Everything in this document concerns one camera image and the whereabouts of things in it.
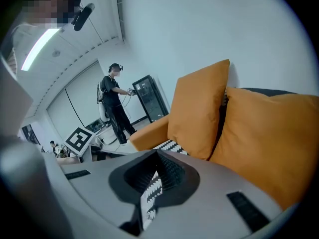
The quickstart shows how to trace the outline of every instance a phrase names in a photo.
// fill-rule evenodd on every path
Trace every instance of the sofa backrest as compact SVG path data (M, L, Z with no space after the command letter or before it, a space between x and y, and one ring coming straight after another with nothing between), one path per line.
M261 94L264 94L268 97L273 97L273 96L283 95L283 94L294 94L292 92L288 92L285 90L269 90L269 89L256 89L256 88L243 88L243 89L250 90L253 92L257 92L257 93L261 93ZM223 132L223 127L224 127L225 118L226 118L227 103L228 103L228 98L227 98L227 95L225 93L224 102L221 105L221 107L219 108L218 131L217 131L216 141L215 141L212 153L214 152L215 147L220 139L221 133Z

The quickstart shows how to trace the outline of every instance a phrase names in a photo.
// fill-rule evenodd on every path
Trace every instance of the orange pillow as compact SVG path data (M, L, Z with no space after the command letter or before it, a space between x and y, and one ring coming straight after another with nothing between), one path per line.
M319 97L267 97L227 88L221 138L210 161L224 165L286 209L299 202L319 158Z
M211 156L228 68L229 59L226 59L177 81L167 136L193 157L208 159Z

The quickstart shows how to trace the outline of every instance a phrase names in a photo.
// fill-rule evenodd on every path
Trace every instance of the black rectangular slot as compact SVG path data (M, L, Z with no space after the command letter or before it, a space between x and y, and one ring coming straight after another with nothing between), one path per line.
M88 175L88 174L90 174L90 172L88 170L81 170L81 171L74 172L74 173L67 173L67 174L65 174L65 177L68 180L71 180L71 179L82 177L82 176L85 176L85 175Z
M253 233L269 223L269 220L243 193L237 191L226 196Z

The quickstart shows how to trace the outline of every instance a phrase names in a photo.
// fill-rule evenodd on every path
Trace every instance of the black microphone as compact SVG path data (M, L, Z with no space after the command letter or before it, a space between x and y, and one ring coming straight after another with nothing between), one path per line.
M95 6L93 3L89 3L84 9L81 9L78 13L76 13L74 20L71 22L74 25L74 30L79 31L83 27L84 23L94 10Z

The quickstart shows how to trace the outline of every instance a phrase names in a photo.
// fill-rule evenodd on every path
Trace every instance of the black pants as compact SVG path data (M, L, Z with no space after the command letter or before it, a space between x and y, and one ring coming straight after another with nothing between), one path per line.
M126 130L130 135L134 134L136 131L126 116L123 106L105 106L105 110L110 117L112 128L120 144L126 143L127 140L123 130Z

